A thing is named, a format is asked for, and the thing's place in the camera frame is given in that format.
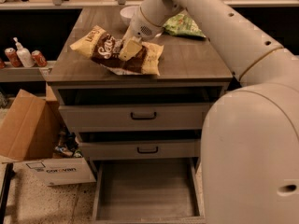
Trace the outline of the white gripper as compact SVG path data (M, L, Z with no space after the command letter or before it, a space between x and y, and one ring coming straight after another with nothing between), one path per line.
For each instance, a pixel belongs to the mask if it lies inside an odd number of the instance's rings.
M131 19L122 41L125 41L119 58L129 61L142 49L142 40L151 40L163 30L164 15L151 9L139 7Z

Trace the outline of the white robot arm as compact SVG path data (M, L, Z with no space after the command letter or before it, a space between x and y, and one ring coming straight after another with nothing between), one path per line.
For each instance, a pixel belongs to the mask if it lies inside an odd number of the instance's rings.
M127 34L151 39L181 10L241 84L202 129L206 223L299 224L297 57L221 0L144 0Z

